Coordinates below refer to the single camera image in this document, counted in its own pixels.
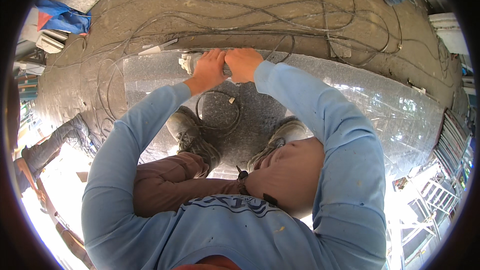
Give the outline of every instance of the concrete floor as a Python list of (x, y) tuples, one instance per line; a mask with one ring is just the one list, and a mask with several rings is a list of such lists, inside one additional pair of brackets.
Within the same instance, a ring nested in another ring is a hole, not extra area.
[[(295, 0), (216, 0), (230, 3), (264, 7), (271, 4)], [(352, 0), (324, 0), (345, 10), (353, 10)], [(377, 54), (368, 63), (359, 68), (378, 73), (393, 80), (407, 83), (410, 79), (419, 88), (425, 88), (427, 93), (436, 98), (441, 105), (450, 107), (453, 93), (461, 85), (461, 70), (456, 59), (451, 60), (449, 54), (444, 54), (443, 45), (438, 45), (438, 39), (430, 27), (423, 0), (404, 2), (394, 9), (387, 6), (383, 0), (355, 0), (358, 15), (378, 23), (403, 42), (390, 37), (385, 52), (391, 53), (401, 48), (397, 55), (411, 63), (390, 54)], [(327, 12), (338, 9), (327, 5)], [(138, 27), (148, 19), (166, 11), (183, 11), (211, 17), (225, 17), (248, 11), (247, 8), (220, 3), (205, 3), (193, 0), (100, 0), (93, 8), (93, 24), (90, 34), (82, 36), (70, 35), (67, 47), (62, 53), (48, 57), (45, 74), (39, 79), (39, 94), (35, 100), (36, 110), (45, 121), (60, 125), (76, 113), (81, 113), (87, 124), (99, 137), (100, 129), (104, 134), (110, 129), (108, 115), (121, 117), (127, 110), (122, 62), (112, 65), (126, 54), (142, 50), (143, 45), (159, 45), (174, 37), (176, 32), (205, 31), (187, 21), (178, 18), (162, 18), (137, 31)], [(304, 14), (322, 13), (318, 3), (295, 3), (268, 9), (269, 12), (284, 18)], [(185, 19), (216, 28), (230, 28), (262, 21), (272, 21), (272, 16), (259, 12), (231, 19), (204, 19), (191, 15), (180, 15)], [(329, 28), (347, 24), (351, 17), (345, 14), (328, 16)], [(323, 15), (299, 19), (295, 21), (303, 25), (324, 28)], [(286, 23), (274, 23), (252, 29), (294, 29), (298, 32), (319, 33), (321, 31), (304, 30)], [(356, 39), (369, 46), (382, 49), (388, 34), (372, 23), (359, 18), (352, 25), (340, 31), (331, 33)], [(195, 47), (246, 47), (256, 49), (273, 49), (281, 36), (272, 35), (203, 35), (180, 38), (177, 44), (168, 49)], [(294, 53), (314, 57), (329, 58), (327, 42), (324, 39), (297, 36)], [(357, 49), (366, 47), (350, 42)], [(290, 38), (286, 38), (278, 47), (278, 51), (288, 52), (291, 47)], [(351, 58), (346, 61), (361, 64), (370, 57), (369, 53), (352, 50)]]

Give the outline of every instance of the brown pants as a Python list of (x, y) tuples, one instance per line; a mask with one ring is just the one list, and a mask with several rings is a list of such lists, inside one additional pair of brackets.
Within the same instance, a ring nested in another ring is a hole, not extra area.
[(205, 178), (208, 165), (189, 152), (137, 166), (133, 184), (135, 214), (150, 217), (159, 212), (177, 211), (185, 202), (214, 194), (240, 194), (244, 186), (250, 195), (267, 194), (292, 217), (312, 213), (325, 152), (311, 137), (292, 141), (261, 158), (243, 180)]

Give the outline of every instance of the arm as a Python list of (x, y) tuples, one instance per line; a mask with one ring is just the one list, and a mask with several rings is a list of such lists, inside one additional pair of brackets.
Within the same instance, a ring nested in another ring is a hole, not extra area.
[(97, 268), (140, 269), (168, 239), (165, 231), (175, 224), (175, 212), (151, 218), (134, 214), (138, 159), (181, 104), (226, 79), (224, 56), (220, 50), (204, 54), (194, 77), (154, 90), (115, 121), (93, 160), (81, 207), (85, 248)]
[(20, 169), (20, 171), (22, 171), (23, 174), (25, 174), (25, 177), (27, 178), (28, 182), (30, 183), (30, 186), (32, 187), (33, 191), (35, 191), (35, 193), (38, 197), (38, 200), (46, 202), (45, 194), (43, 194), (43, 192), (41, 190), (37, 189), (37, 186), (35, 185), (35, 182), (33, 181), (32, 172), (30, 172), (30, 169), (28, 168), (28, 165), (27, 165), (27, 162), (25, 162), (25, 159), (23, 159), (23, 158), (17, 159), (17, 165), (18, 165), (18, 168)]
[[(236, 60), (249, 70), (237, 68)], [(341, 269), (381, 268), (386, 259), (385, 168), (371, 122), (337, 89), (300, 69), (261, 56), (248, 58), (254, 63), (243, 60), (227, 52), (232, 80), (255, 81), (259, 93), (277, 99), (323, 143), (325, 161), (313, 206), (321, 246)]]

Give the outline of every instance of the light blue long-sleeve shirt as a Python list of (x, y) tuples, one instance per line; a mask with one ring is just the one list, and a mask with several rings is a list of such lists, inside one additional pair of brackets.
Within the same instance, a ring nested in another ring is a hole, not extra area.
[(164, 86), (115, 121), (83, 195), (85, 247), (98, 269), (171, 269), (223, 255), (250, 269), (380, 269), (386, 260), (383, 151), (370, 121), (337, 89), (284, 63), (262, 62), (256, 88), (293, 112), (323, 143), (312, 232), (264, 200), (213, 195), (150, 218), (134, 214), (140, 154), (187, 101)]

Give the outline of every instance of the blue tarp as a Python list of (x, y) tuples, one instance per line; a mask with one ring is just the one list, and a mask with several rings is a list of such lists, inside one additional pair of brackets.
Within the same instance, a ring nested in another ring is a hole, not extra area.
[[(39, 11), (39, 30), (62, 30), (74, 34), (88, 33), (90, 30), (90, 11), (84, 14), (64, 3), (51, 0), (37, 0), (35, 6)], [(41, 13), (48, 14), (51, 18), (48, 19), (48, 16), (42, 16)]]

